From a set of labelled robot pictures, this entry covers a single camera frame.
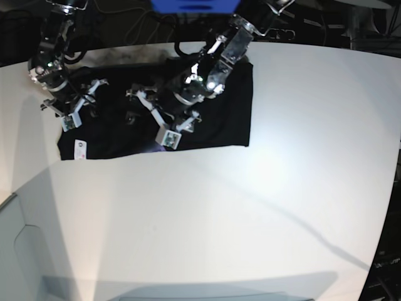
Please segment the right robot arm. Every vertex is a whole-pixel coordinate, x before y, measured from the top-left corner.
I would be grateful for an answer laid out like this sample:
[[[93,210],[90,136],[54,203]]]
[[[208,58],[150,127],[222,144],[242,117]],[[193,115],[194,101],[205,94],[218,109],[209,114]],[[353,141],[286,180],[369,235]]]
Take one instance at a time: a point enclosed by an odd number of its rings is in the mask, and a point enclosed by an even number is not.
[[[31,80],[51,97],[43,100],[41,110],[51,109],[58,117],[72,114],[79,104],[91,117],[98,117],[96,96],[89,84],[78,83],[79,70],[68,67],[78,63],[88,51],[77,58],[69,50],[76,29],[77,16],[88,8],[88,1],[49,1],[52,9],[41,27],[41,39],[35,54],[28,60]]]

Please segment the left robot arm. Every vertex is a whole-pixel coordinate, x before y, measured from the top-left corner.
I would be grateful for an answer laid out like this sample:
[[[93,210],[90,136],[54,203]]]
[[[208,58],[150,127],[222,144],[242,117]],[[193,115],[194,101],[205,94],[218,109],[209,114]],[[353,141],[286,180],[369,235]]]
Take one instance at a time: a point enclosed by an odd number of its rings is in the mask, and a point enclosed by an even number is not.
[[[292,1],[241,1],[225,26],[197,53],[180,60],[182,69],[165,80],[144,86],[134,83],[126,95],[145,107],[169,136],[193,132],[201,121],[195,106],[225,90],[235,65],[256,36],[265,37]]]

